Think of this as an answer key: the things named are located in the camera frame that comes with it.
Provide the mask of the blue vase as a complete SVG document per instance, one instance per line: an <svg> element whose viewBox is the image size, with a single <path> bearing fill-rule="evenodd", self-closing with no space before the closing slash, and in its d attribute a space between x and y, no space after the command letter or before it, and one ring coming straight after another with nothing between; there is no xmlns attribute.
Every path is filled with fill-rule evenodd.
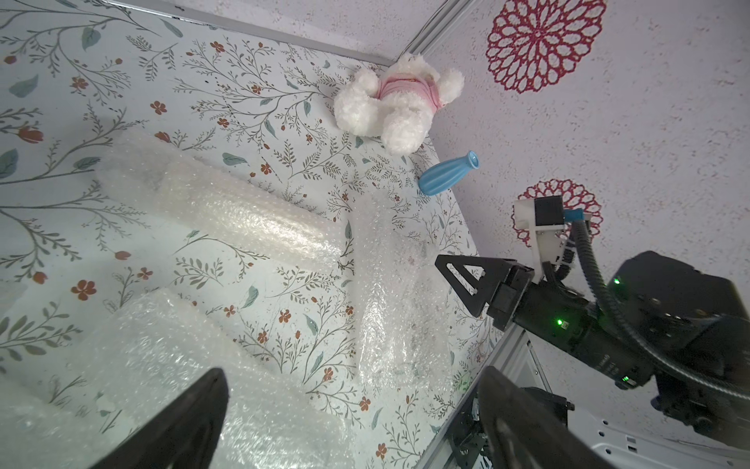
<svg viewBox="0 0 750 469"><path fill-rule="evenodd" d="M440 162L427 169L418 181L421 193L431 197L443 193L460 182L471 171L480 168L480 160L475 152L468 152L462 158Z"/></svg>

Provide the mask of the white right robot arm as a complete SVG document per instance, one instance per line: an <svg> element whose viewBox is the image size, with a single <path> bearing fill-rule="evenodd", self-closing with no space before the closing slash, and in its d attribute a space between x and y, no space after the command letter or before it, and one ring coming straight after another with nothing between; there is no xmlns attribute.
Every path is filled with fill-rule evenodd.
<svg viewBox="0 0 750 469"><path fill-rule="evenodd" d="M512 259L441 255L437 269L469 312L505 330L516 324L609 377L622 390L654 381L652 406L695 433L749 446L749 404L670 375L622 333L613 316L566 287L576 255L544 263L543 278ZM660 354L695 374L749 386L749 316L728 279L653 251L627 260L607 286L632 328Z"/></svg>

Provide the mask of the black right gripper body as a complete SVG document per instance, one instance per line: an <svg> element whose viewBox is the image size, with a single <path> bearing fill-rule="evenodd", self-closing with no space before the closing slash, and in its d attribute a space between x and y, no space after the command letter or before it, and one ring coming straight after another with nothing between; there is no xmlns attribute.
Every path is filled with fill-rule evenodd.
<svg viewBox="0 0 750 469"><path fill-rule="evenodd" d="M533 281L533 269L500 265L500 281L488 302L492 325L504 331L519 326L609 377L620 389L643 386L654 376L649 359L606 332L595 305L555 277Z"/></svg>

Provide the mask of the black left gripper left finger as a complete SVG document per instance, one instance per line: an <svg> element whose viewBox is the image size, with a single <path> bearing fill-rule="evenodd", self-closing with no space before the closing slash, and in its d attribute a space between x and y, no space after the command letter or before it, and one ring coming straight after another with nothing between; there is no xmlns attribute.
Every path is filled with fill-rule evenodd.
<svg viewBox="0 0 750 469"><path fill-rule="evenodd" d="M230 391L225 372L209 369L96 468L207 468L218 447Z"/></svg>

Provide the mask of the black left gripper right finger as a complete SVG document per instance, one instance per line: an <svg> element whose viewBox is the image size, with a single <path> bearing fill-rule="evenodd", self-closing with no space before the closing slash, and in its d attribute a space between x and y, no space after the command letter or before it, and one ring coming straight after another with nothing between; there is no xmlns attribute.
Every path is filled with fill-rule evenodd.
<svg viewBox="0 0 750 469"><path fill-rule="evenodd" d="M478 398L493 467L611 467L494 367L480 374Z"/></svg>

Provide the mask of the bubble wrap around vase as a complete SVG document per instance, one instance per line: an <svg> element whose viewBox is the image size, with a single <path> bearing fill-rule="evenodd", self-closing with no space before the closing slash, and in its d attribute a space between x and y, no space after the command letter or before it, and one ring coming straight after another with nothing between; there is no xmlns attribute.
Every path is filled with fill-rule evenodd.
<svg viewBox="0 0 750 469"><path fill-rule="evenodd" d="M355 203L357 374L368 391L451 389L450 287L429 240L396 230L382 193Z"/></svg>

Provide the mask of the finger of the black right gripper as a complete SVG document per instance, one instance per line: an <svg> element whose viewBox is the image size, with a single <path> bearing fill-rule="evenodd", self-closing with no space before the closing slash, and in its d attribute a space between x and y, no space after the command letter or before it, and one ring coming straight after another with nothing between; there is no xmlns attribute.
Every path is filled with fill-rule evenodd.
<svg viewBox="0 0 750 469"><path fill-rule="evenodd" d="M515 311L519 294L512 285L515 260L441 254L435 266L471 316L478 318L484 307L492 318Z"/></svg>

